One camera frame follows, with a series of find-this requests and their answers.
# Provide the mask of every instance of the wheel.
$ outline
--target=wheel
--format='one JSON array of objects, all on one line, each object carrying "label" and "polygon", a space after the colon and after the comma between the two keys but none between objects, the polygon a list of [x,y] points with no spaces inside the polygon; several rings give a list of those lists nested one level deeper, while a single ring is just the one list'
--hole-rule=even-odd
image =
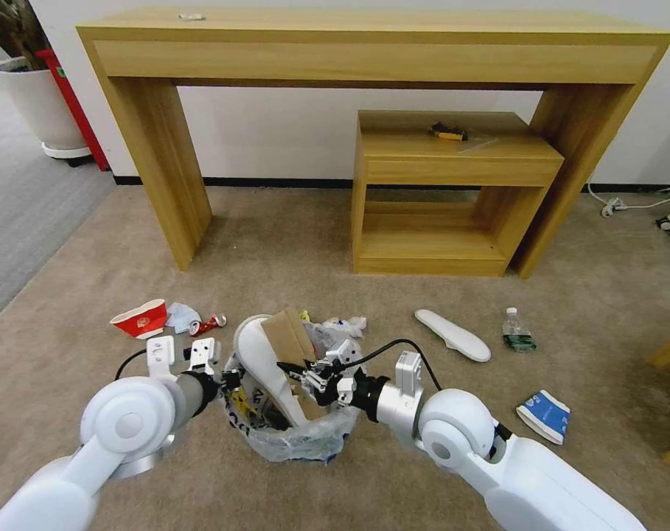
[{"label": "wheel", "polygon": [[657,227],[659,227],[663,231],[670,231],[670,219],[669,218],[657,219],[656,223],[657,223]]}]

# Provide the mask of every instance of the wooden nightstand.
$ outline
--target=wooden nightstand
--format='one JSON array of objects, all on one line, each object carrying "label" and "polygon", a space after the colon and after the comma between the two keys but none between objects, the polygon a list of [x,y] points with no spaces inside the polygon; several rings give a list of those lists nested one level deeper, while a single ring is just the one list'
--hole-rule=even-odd
[{"label": "wooden nightstand", "polygon": [[[470,140],[436,138],[436,122]],[[360,111],[356,273],[500,276],[563,163],[514,113]],[[481,186],[475,203],[367,201],[372,184]]]}]

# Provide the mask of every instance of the plastic water bottle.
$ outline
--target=plastic water bottle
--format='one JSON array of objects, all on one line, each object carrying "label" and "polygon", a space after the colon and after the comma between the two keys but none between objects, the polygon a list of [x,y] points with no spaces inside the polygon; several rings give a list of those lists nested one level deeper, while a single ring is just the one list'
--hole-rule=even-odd
[{"label": "plastic water bottle", "polygon": [[516,308],[506,309],[506,321],[502,325],[502,334],[507,346],[517,352],[525,353],[536,350],[534,338],[519,320],[519,310]]}]

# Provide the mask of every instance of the wooden console table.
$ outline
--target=wooden console table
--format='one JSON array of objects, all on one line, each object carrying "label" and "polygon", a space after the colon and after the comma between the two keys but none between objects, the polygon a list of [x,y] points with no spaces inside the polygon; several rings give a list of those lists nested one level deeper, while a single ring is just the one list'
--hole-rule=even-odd
[{"label": "wooden console table", "polygon": [[77,27],[178,267],[209,206],[177,86],[540,90],[565,157],[512,265],[529,277],[670,33],[602,15],[148,7]]}]

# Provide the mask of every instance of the cardboard box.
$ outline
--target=cardboard box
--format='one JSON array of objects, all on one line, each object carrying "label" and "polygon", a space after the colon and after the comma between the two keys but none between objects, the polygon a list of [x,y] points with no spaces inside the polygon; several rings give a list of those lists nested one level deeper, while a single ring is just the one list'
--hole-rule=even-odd
[{"label": "cardboard box", "polygon": [[286,308],[269,317],[261,323],[261,328],[279,361],[296,365],[302,365],[304,359],[317,361],[313,343],[294,308]]},{"label": "cardboard box", "polygon": [[[305,331],[303,321],[297,310],[286,308],[261,323],[268,342],[279,361],[303,365],[303,360],[317,361],[315,348]],[[298,399],[305,418],[315,420],[325,416],[328,411],[310,398],[299,383],[292,386],[293,395]]]}]

